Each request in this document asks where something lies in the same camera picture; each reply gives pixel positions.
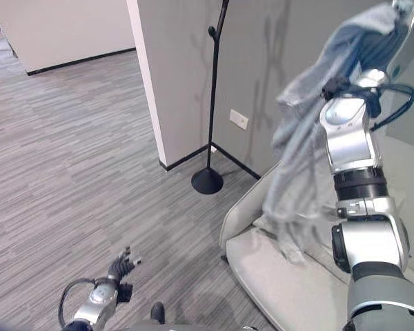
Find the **white wall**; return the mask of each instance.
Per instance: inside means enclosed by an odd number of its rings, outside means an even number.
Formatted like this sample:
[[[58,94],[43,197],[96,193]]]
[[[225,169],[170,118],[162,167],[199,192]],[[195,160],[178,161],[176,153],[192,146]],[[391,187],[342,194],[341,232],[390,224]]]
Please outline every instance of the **white wall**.
[[[207,28],[217,24],[219,0],[128,0],[128,6],[159,158],[169,166],[207,144],[213,57]]]
[[[379,148],[388,186],[405,196],[400,217],[408,229],[414,267],[414,146],[391,137],[379,137]]]
[[[126,0],[0,0],[0,25],[28,72],[135,46]]]

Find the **black baseboard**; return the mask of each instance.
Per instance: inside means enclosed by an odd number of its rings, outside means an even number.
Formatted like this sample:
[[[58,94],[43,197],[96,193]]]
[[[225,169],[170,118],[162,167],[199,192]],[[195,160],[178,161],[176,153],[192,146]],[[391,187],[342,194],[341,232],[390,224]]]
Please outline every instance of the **black baseboard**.
[[[217,150],[219,150],[225,157],[229,158],[232,162],[236,163],[239,167],[242,168],[242,170],[249,173],[251,176],[255,177],[256,179],[261,179],[261,177],[251,170],[249,167],[247,167],[245,164],[243,164],[240,160],[236,159],[234,156],[229,154],[227,151],[225,151],[222,147],[218,146],[216,143],[212,142],[212,146],[215,147]]]
[[[256,179],[261,178],[256,172],[254,172],[249,167],[244,165],[241,161],[239,161],[238,159],[233,157],[231,154],[227,153],[227,151],[225,151],[223,148],[219,147],[216,143],[212,142],[212,146],[215,147],[217,150],[219,150],[221,152],[221,154],[223,154],[226,158],[228,158],[232,162],[236,163],[240,168],[242,168],[244,171],[249,173],[251,176],[255,177]],[[201,148],[197,149],[193,153],[190,153],[189,155],[183,157],[182,159],[180,159],[180,160],[178,160],[178,161],[176,161],[176,162],[174,162],[170,165],[164,165],[164,163],[162,163],[161,161],[159,162],[159,164],[160,164],[161,167],[166,169],[166,171],[170,171],[174,167],[179,166],[181,163],[186,162],[186,161],[190,160],[191,158],[195,157],[196,155],[198,155],[199,153],[203,152],[204,150],[207,149],[207,147],[208,147],[208,145],[202,146]]]
[[[101,55],[96,55],[94,57],[86,57],[85,59],[75,60],[75,61],[71,61],[71,62],[57,64],[56,66],[52,66],[52,67],[47,67],[47,68],[37,69],[37,70],[34,70],[34,71],[29,71],[29,72],[26,72],[26,74],[28,76],[32,76],[34,74],[39,74],[41,72],[45,72],[45,71],[49,71],[49,70],[54,70],[54,69],[58,69],[58,68],[66,67],[66,66],[71,66],[73,64],[78,64],[78,63],[81,63],[81,62],[92,61],[92,60],[100,59],[102,57],[110,57],[110,56],[116,55],[116,54],[133,52],[134,50],[137,50],[137,49],[134,47],[134,48],[128,48],[126,50],[118,50],[116,52],[111,52],[111,53],[105,53],[105,54],[101,54]]]
[[[188,160],[190,160],[191,158],[197,156],[200,152],[203,152],[204,150],[206,150],[208,147],[208,145],[204,145],[201,148],[198,148],[197,150],[195,150],[194,152],[190,153],[189,155],[183,157],[182,159],[170,164],[170,165],[164,165],[164,163],[162,163],[161,161],[159,162],[160,166],[163,167],[164,169],[166,169],[166,171],[170,171],[172,170],[174,167],[179,166],[181,163],[186,162]]]

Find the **gray carpet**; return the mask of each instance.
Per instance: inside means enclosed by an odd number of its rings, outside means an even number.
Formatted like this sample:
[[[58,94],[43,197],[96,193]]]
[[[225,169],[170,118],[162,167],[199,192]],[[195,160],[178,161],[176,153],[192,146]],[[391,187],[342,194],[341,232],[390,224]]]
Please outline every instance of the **gray carpet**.
[[[170,172],[156,145],[135,52],[28,77],[0,51],[0,323],[58,330],[63,287],[105,275],[126,245],[143,264],[106,330],[161,300],[167,320],[273,330],[220,260],[227,210],[255,182],[220,154],[223,190],[196,193],[199,155]],[[87,295],[71,294],[66,317]]]

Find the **gray cloth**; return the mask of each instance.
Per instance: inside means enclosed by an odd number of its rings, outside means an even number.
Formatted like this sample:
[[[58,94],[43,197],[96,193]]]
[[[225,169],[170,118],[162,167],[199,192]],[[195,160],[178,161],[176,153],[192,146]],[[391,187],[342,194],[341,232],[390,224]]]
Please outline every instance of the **gray cloth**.
[[[336,195],[326,156],[326,137],[319,124],[324,100],[320,93],[334,76],[356,78],[362,38],[389,34],[398,16],[383,3],[343,22],[327,41],[314,66],[300,74],[277,98],[283,116],[273,137],[282,162],[264,202],[259,228],[273,233],[292,263],[304,263],[312,242],[329,242],[336,220]]]

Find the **black cable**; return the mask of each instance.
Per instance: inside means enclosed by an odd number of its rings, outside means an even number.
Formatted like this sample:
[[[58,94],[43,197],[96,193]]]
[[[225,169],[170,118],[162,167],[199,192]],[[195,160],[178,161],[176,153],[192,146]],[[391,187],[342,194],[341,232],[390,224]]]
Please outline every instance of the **black cable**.
[[[398,108],[393,114],[391,114],[379,123],[374,123],[373,127],[371,128],[371,131],[376,131],[377,129],[380,129],[382,126],[386,126],[389,123],[395,121],[396,119],[401,117],[405,112],[407,112],[408,109],[411,108],[411,106],[414,103],[414,88],[412,88],[411,86],[404,84],[384,84],[379,88],[383,90],[392,90],[395,92],[407,94],[409,98],[408,101],[401,105],[400,108]]]
[[[93,284],[95,286],[96,281],[95,281],[95,279],[90,279],[90,278],[78,278],[78,279],[75,279],[74,281],[70,282],[65,287],[65,289],[63,291],[63,295],[61,295],[60,304],[58,306],[58,322],[60,322],[61,329],[64,329],[64,327],[66,326],[66,323],[64,322],[64,316],[63,316],[63,305],[64,305],[64,301],[66,300],[66,296],[68,295],[71,288],[73,288],[74,286],[76,286],[78,284],[82,284],[82,283],[90,283],[90,284]]]

